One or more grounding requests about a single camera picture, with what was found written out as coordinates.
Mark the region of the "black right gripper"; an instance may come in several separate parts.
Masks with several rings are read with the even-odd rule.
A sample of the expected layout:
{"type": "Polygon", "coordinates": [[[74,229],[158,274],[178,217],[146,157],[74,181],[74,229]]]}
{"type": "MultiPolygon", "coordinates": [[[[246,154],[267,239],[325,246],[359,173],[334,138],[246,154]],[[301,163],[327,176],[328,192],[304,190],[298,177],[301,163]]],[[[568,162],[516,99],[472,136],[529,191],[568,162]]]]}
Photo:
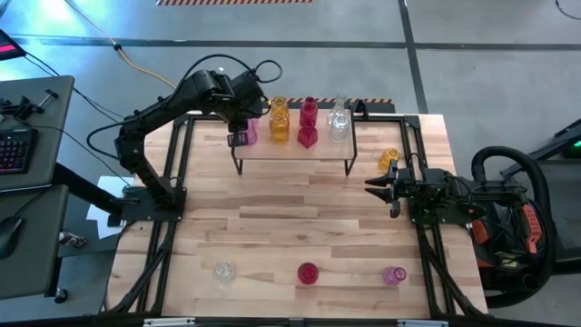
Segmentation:
{"type": "Polygon", "coordinates": [[[407,198],[417,210],[419,217],[437,217],[438,209],[444,208],[444,202],[448,198],[448,188],[451,185],[453,175],[441,169],[428,168],[424,171],[426,181],[417,181],[409,168],[398,168],[398,161],[391,160],[389,173],[368,179],[365,184],[374,186],[387,186],[390,188],[366,188],[370,193],[385,203],[391,203],[389,211],[391,217],[400,214],[399,198],[407,198]]]}

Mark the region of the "purple squat glass vase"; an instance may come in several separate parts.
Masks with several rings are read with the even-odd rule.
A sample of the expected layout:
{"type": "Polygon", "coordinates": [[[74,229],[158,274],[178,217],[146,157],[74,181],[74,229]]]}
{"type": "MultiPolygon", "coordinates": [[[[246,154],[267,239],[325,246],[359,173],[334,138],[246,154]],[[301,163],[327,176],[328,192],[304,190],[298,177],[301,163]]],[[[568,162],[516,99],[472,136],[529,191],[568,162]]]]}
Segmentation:
{"type": "Polygon", "coordinates": [[[257,126],[259,124],[258,118],[249,119],[247,121],[248,128],[246,130],[247,135],[247,145],[252,146],[258,142],[257,126]]]}
{"type": "Polygon", "coordinates": [[[398,286],[407,278],[407,272],[403,267],[389,266],[382,271],[382,278],[388,286],[398,286]]]}

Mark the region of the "large yellow embossed glass vase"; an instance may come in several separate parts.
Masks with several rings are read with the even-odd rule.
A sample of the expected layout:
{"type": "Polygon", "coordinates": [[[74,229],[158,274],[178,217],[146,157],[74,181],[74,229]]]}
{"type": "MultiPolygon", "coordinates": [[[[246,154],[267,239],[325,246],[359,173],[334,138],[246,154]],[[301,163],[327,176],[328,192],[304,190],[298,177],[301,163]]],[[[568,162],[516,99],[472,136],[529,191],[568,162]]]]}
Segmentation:
{"type": "Polygon", "coordinates": [[[271,140],[276,144],[285,144],[289,140],[290,123],[285,114],[275,114],[269,123],[271,140]]]}

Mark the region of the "yellow ribbed glass vase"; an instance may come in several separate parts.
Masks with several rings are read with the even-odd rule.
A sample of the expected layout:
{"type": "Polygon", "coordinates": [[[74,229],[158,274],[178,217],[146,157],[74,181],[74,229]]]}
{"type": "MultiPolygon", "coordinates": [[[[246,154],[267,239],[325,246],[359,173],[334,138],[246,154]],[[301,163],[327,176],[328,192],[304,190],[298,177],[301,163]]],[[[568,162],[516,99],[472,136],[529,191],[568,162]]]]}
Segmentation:
{"type": "Polygon", "coordinates": [[[271,117],[282,115],[286,118],[290,116],[287,99],[283,96],[275,96],[271,99],[271,117]]]}

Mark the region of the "red ribbed flared glass vase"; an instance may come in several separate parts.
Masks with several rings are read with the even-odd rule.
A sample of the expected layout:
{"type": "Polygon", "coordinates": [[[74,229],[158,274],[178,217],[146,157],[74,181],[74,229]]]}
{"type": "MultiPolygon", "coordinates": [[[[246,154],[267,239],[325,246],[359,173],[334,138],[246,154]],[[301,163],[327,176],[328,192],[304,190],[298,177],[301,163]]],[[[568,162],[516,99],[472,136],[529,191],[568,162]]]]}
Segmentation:
{"type": "Polygon", "coordinates": [[[300,123],[300,130],[298,132],[297,140],[305,148],[311,148],[318,142],[319,134],[316,129],[316,121],[312,119],[305,119],[300,123]]]}

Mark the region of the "red ribbed cylinder glass vase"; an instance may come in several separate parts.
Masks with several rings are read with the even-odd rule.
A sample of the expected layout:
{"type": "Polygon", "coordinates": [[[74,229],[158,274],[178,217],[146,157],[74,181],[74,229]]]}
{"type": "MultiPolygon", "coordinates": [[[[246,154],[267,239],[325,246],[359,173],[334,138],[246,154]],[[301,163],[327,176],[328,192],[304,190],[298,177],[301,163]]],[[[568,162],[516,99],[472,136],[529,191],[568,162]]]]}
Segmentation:
{"type": "Polygon", "coordinates": [[[311,96],[307,97],[300,106],[300,125],[314,126],[317,122],[318,109],[316,100],[311,96]]]}

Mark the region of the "clear conical glass vase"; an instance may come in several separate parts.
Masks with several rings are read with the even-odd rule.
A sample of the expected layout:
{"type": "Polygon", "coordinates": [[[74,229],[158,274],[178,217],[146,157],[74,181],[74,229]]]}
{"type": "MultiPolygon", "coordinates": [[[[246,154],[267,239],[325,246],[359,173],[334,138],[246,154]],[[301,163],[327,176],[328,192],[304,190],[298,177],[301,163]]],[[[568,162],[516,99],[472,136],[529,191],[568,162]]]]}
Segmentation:
{"type": "Polygon", "coordinates": [[[345,94],[337,94],[334,97],[334,105],[333,107],[330,109],[329,115],[328,115],[328,123],[330,123],[332,121],[332,119],[339,114],[341,111],[344,110],[345,108],[345,103],[347,102],[348,97],[345,94]]]}

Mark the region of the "white paper sheet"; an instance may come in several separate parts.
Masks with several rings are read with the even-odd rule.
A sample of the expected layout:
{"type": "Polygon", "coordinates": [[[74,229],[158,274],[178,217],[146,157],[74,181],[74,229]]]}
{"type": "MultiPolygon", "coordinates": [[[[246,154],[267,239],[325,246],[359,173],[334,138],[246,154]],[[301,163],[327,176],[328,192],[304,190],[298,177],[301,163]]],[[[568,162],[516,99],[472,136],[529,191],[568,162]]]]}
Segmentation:
{"type": "MultiPolygon", "coordinates": [[[[116,197],[123,197],[123,189],[127,186],[133,186],[134,182],[134,177],[119,178],[102,175],[99,178],[97,186],[116,197]]],[[[94,204],[90,205],[86,220],[96,222],[97,234],[100,240],[119,234],[123,231],[123,226],[110,227],[107,224],[108,216],[109,213],[106,211],[97,208],[94,204]]]]}

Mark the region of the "black equipment stand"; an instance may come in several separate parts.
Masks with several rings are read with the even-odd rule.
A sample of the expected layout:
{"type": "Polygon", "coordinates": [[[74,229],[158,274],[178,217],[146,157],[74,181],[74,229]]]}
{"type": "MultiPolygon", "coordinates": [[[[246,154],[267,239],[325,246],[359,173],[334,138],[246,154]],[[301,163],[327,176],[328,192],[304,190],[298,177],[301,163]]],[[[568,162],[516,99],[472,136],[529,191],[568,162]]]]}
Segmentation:
{"type": "Polygon", "coordinates": [[[532,157],[547,179],[556,226],[553,274],[581,274],[581,118],[560,130],[516,120],[507,132],[507,143],[532,157]]]}

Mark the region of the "gray side desk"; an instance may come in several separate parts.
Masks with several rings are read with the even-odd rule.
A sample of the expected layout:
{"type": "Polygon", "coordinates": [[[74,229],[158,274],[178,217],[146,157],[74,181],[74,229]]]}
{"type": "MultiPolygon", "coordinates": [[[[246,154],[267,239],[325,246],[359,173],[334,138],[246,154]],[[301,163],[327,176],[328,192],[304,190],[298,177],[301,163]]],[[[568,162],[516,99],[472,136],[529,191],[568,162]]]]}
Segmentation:
{"type": "Polygon", "coordinates": [[[27,173],[0,175],[0,193],[46,187],[57,182],[62,166],[57,156],[64,133],[74,78],[70,75],[0,82],[0,98],[18,104],[24,95],[34,104],[40,104],[47,96],[45,89],[59,95],[44,105],[43,114],[32,114],[27,124],[18,123],[12,116],[0,121],[0,130],[19,127],[38,131],[31,163],[27,173]]]}
{"type": "Polygon", "coordinates": [[[58,237],[68,194],[65,185],[0,194],[0,222],[11,216],[23,220],[14,251],[0,258],[0,300],[54,288],[58,237]]]}

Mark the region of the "black clamp tool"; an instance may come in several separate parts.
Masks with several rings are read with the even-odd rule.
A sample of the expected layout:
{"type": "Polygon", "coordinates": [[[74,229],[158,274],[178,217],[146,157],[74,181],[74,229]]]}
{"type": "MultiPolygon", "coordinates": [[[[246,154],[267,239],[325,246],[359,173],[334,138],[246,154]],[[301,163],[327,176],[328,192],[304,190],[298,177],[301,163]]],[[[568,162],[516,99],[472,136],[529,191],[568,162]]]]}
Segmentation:
{"type": "Polygon", "coordinates": [[[44,105],[48,103],[51,99],[58,99],[59,95],[50,90],[44,90],[47,96],[40,104],[34,104],[29,98],[22,95],[21,100],[18,104],[13,104],[10,100],[0,98],[0,121],[2,121],[7,116],[12,116],[18,123],[27,124],[27,119],[32,114],[43,114],[44,105]]]}

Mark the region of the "black computer keyboard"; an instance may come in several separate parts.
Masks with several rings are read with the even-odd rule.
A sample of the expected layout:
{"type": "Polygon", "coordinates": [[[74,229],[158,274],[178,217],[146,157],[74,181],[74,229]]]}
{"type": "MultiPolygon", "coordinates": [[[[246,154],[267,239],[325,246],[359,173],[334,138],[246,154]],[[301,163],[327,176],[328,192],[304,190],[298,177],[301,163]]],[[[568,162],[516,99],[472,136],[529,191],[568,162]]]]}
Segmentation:
{"type": "Polygon", "coordinates": [[[38,131],[19,127],[0,130],[0,175],[28,172],[38,131]]]}

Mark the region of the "black monitor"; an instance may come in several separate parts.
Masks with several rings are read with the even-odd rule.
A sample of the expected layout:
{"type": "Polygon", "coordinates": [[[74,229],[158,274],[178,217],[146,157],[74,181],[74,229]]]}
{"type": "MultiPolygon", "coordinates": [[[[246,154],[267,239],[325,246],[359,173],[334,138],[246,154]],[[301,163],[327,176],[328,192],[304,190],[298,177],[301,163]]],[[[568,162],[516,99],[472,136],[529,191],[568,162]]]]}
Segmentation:
{"type": "Polygon", "coordinates": [[[0,61],[26,56],[26,51],[4,30],[0,29],[0,61]]]}

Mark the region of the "black computer mouse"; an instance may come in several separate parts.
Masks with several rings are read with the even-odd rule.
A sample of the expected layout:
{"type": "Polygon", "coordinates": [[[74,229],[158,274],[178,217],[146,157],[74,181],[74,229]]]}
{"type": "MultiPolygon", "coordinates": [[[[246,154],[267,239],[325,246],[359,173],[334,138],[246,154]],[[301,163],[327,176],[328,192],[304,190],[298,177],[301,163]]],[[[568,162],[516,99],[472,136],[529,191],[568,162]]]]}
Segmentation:
{"type": "Polygon", "coordinates": [[[24,220],[9,216],[0,221],[0,259],[8,258],[15,250],[24,220]]]}

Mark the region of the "silver metal bracket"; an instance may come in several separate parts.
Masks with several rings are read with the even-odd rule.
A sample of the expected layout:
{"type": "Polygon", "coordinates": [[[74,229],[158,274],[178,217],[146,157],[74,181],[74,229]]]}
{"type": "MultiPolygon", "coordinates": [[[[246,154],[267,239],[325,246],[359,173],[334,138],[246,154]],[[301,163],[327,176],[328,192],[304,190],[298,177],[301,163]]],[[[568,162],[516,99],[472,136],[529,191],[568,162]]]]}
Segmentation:
{"type": "Polygon", "coordinates": [[[196,321],[191,317],[146,319],[143,321],[143,327],[196,327],[196,321]]]}
{"type": "Polygon", "coordinates": [[[446,321],[434,320],[398,320],[398,327],[449,327],[446,321]]]}

